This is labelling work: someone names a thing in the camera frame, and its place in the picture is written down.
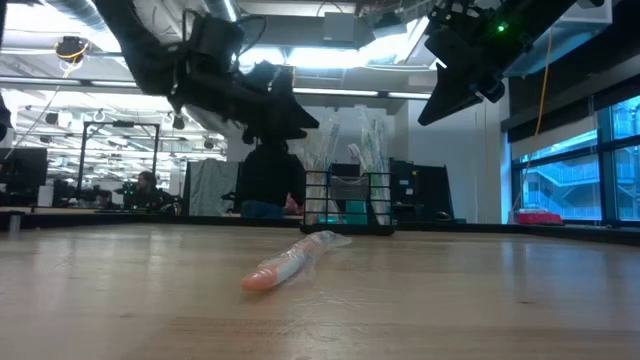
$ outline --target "computer monitor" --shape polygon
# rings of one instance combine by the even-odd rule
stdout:
[[[47,149],[0,149],[0,184],[37,189],[47,181]]]

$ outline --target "table surface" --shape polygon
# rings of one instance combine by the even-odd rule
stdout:
[[[273,292],[295,229],[126,225],[0,239],[0,358],[632,359],[640,252],[513,235],[357,237]]]

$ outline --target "dark jacket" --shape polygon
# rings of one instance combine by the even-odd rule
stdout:
[[[297,156],[284,147],[262,144],[242,165],[237,190],[240,200],[254,200],[284,207],[287,194],[298,205],[305,199],[306,173]]]

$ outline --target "red object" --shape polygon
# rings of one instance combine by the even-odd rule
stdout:
[[[520,225],[564,225],[560,215],[548,212],[519,213],[516,222]]]

